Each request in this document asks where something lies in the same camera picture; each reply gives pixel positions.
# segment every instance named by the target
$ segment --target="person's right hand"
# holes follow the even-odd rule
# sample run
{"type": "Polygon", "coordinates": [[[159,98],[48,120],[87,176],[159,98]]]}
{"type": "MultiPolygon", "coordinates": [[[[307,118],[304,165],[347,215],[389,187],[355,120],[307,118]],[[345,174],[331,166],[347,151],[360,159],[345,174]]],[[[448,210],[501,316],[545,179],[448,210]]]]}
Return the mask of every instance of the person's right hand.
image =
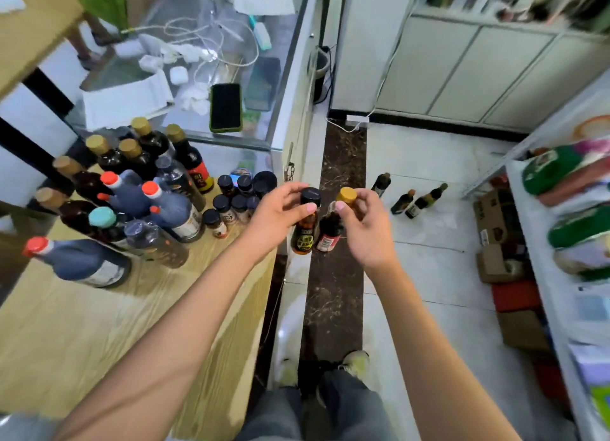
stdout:
{"type": "Polygon", "coordinates": [[[356,189],[356,193],[355,205],[363,215],[362,221],[346,203],[335,204],[345,224],[349,250],[365,271],[397,262],[390,218],[381,199],[369,189],[356,189]]]}

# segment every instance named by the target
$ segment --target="gold bottle cap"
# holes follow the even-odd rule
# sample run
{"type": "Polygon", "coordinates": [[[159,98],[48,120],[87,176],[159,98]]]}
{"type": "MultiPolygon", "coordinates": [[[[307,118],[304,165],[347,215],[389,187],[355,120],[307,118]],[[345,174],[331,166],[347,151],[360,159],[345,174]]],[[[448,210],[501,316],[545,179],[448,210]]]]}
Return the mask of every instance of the gold bottle cap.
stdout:
{"type": "Polygon", "coordinates": [[[179,142],[187,138],[187,135],[182,131],[182,128],[175,123],[167,125],[165,128],[165,135],[169,137],[172,142],[179,142]]]}
{"type": "Polygon", "coordinates": [[[103,155],[111,149],[106,138],[99,134],[89,136],[85,141],[85,145],[96,155],[103,155]]]}
{"type": "Polygon", "coordinates": [[[52,211],[57,211],[68,200],[67,195],[50,187],[38,189],[34,194],[34,198],[42,207],[52,211]]]}
{"type": "Polygon", "coordinates": [[[140,136],[147,135],[150,131],[152,131],[151,124],[148,122],[146,118],[143,116],[137,116],[131,121],[131,127],[137,132],[140,136]]]}
{"type": "Polygon", "coordinates": [[[347,205],[352,205],[354,201],[358,198],[358,194],[351,187],[341,187],[341,190],[337,194],[336,201],[343,201],[347,203],[347,205]]]}
{"type": "Polygon", "coordinates": [[[72,178],[72,176],[76,173],[85,171],[85,167],[83,167],[78,161],[71,159],[66,155],[62,155],[61,157],[57,157],[55,160],[53,160],[53,167],[68,179],[72,178]]]}
{"type": "Polygon", "coordinates": [[[128,159],[134,159],[142,153],[142,147],[140,147],[140,144],[135,139],[123,139],[118,144],[118,149],[128,159]]]}

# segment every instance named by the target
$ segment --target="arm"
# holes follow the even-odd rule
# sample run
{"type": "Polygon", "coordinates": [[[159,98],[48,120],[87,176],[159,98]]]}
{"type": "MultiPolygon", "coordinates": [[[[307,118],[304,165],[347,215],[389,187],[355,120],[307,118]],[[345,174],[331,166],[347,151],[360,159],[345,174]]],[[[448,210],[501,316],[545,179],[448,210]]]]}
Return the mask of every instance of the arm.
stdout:
{"type": "Polygon", "coordinates": [[[383,305],[422,440],[519,440],[423,306],[398,261],[381,200],[373,191],[357,192],[362,221],[342,202],[337,209],[349,248],[383,305]]]}
{"type": "Polygon", "coordinates": [[[244,278],[315,211],[315,204],[294,207],[306,186],[287,183],[263,198],[240,237],[68,415],[53,441],[165,439],[244,278]]]}

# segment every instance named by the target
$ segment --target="wooden tabletop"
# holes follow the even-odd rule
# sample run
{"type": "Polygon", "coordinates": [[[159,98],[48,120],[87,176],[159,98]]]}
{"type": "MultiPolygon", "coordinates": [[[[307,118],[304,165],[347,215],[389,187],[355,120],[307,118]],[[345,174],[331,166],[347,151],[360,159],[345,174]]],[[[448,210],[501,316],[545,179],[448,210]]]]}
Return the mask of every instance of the wooden tabletop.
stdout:
{"type": "MultiPolygon", "coordinates": [[[[218,193],[215,186],[206,195],[207,207],[218,193]]],[[[0,412],[65,417],[242,229],[231,226],[225,240],[206,230],[187,245],[190,255],[179,269],[134,261],[129,280],[109,290],[63,281],[31,260],[0,307],[0,412]]],[[[83,236],[57,221],[48,237],[83,236]]],[[[237,293],[176,419],[174,437],[229,441],[239,431],[274,260],[275,251],[237,293]]]]}
{"type": "Polygon", "coordinates": [[[82,19],[78,0],[23,0],[26,9],[0,14],[0,98],[60,44],[82,19]]]}

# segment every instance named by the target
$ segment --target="pants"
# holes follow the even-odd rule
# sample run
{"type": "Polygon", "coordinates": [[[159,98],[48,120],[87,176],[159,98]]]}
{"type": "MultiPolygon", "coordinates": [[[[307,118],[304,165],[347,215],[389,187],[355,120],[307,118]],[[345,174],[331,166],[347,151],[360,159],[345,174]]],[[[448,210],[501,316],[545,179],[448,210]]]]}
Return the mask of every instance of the pants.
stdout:
{"type": "MultiPolygon", "coordinates": [[[[344,370],[325,372],[320,396],[326,404],[339,441],[398,441],[381,398],[344,370]]],[[[302,440],[301,394],[297,388],[267,391],[254,408],[234,441],[259,437],[302,440]]]]}

